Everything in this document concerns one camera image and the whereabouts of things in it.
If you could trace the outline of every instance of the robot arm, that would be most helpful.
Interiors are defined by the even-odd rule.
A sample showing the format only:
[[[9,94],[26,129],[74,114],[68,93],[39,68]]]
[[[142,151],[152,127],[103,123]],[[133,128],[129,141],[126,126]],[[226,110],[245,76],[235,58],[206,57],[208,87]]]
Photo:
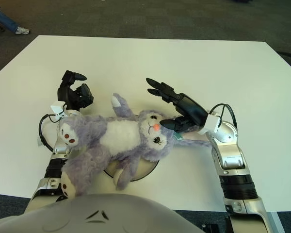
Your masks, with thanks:
[[[83,83],[76,88],[75,91],[73,91],[70,86],[75,82],[75,80],[84,81],[86,79],[87,78],[81,74],[67,70],[57,91],[58,101],[51,105],[54,114],[46,114],[43,118],[54,116],[56,117],[56,120],[59,121],[63,117],[81,115],[79,112],[80,108],[85,108],[92,104],[94,98],[86,84]],[[44,178],[40,180],[25,212],[35,210],[66,198],[61,189],[62,167],[68,157],[74,156],[74,154],[71,151],[71,148],[59,138],[57,139],[54,148],[51,148],[48,145],[41,130],[43,118],[39,124],[40,138],[43,144],[47,145],[52,153]]]
[[[222,121],[220,116],[208,114],[187,95],[176,94],[167,84],[149,78],[146,81],[155,88],[148,89],[149,93],[161,96],[167,103],[172,102],[176,110],[183,115],[175,120],[162,120],[161,125],[176,132],[184,131],[193,125],[202,127],[199,133],[206,134],[212,145],[212,157],[224,193],[225,208],[231,216],[232,225],[233,216],[258,215],[265,225],[262,232],[272,233],[262,199],[257,195],[243,152],[238,146],[236,120],[234,125]]]

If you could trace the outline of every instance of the stuffed animal leg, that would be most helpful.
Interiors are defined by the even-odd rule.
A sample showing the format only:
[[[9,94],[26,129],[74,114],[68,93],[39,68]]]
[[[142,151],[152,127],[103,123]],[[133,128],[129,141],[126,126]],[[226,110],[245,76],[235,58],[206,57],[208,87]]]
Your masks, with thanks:
[[[111,160],[109,151],[97,145],[79,156],[68,159],[62,168],[62,191],[69,197],[85,194],[93,176],[102,172]]]
[[[136,173],[140,156],[127,157],[122,160],[114,174],[113,182],[117,190],[123,190]]]

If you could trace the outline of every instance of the gray carpet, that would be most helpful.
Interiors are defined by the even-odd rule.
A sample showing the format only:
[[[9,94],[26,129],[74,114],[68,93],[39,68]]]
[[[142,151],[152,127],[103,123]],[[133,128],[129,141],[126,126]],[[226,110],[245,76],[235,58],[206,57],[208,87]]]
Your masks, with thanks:
[[[266,41],[274,50],[291,52],[291,0],[0,0],[0,5],[31,29],[29,35],[0,32],[0,70],[40,34]],[[23,213],[28,201],[0,195],[0,218]],[[177,212],[199,227],[224,227],[225,213]],[[291,212],[278,214],[291,233]]]

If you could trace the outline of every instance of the shoe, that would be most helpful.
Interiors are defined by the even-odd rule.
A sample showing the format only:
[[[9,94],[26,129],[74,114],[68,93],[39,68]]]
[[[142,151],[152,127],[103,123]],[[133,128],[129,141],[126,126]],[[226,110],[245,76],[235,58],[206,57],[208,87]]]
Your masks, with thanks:
[[[24,34],[24,35],[27,35],[29,34],[29,29],[27,28],[22,28],[22,27],[18,27],[15,34]]]

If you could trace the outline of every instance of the plush cat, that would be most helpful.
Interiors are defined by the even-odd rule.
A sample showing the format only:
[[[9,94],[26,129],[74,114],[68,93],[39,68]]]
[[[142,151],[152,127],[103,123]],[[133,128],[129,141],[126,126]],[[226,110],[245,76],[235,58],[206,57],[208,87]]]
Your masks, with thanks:
[[[157,161],[174,144],[210,146],[207,141],[177,140],[173,130],[160,125],[167,119],[161,112],[144,110],[135,115],[119,94],[113,94],[111,102],[116,117],[70,116],[60,122],[59,137],[68,146],[86,147],[63,166],[62,190],[69,198],[86,193],[93,176],[114,160],[119,164],[113,181],[122,190],[134,176],[140,158]]]

